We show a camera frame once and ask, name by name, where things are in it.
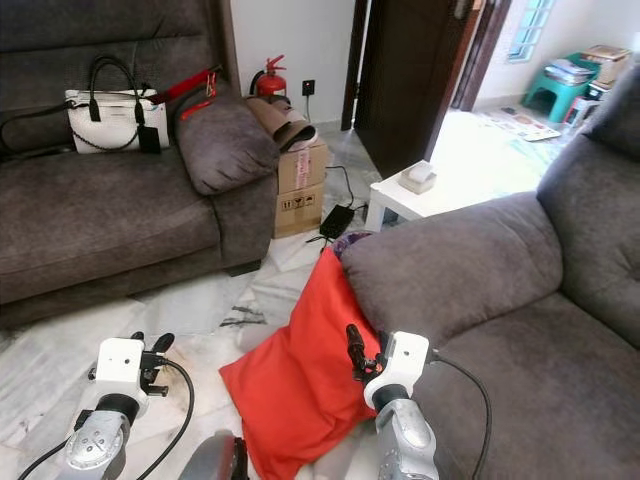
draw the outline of red pillow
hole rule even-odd
[[[375,416],[353,380],[345,329],[358,326],[373,358],[378,340],[358,307],[340,261],[326,249],[289,326],[220,374],[243,420],[263,480],[294,478],[361,421]]]

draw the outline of wooden door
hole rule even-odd
[[[355,129],[385,178],[432,149],[471,3],[372,0]]]

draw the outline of cardboard box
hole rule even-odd
[[[278,194],[273,238],[306,232],[320,226],[324,182],[293,192]]]
[[[631,58],[631,50],[626,48],[595,45],[582,52],[581,57],[589,62],[600,64],[600,73],[596,80],[600,83],[611,84],[624,70]]]
[[[278,193],[293,192],[324,182],[329,149],[318,139],[311,147],[280,155]]]

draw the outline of table leg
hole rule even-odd
[[[371,232],[379,232],[382,229],[382,221],[384,220],[385,207],[380,205],[373,199],[369,200],[369,210],[367,212],[367,221],[364,225],[365,230]]]

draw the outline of gray sofa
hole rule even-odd
[[[640,477],[640,67],[536,193],[429,217],[343,254],[380,330],[428,337],[493,406],[484,478]],[[415,398],[441,478],[469,478],[474,385],[432,363]]]
[[[172,145],[161,155],[58,148],[72,143],[64,112],[6,127],[13,150],[53,153],[1,152],[0,328],[217,269],[242,271],[266,254],[278,149],[239,96],[228,3],[0,4],[0,121],[86,89],[100,54],[158,91],[224,68],[212,106],[173,125],[204,93],[168,104]],[[111,67],[97,86],[128,88]]]

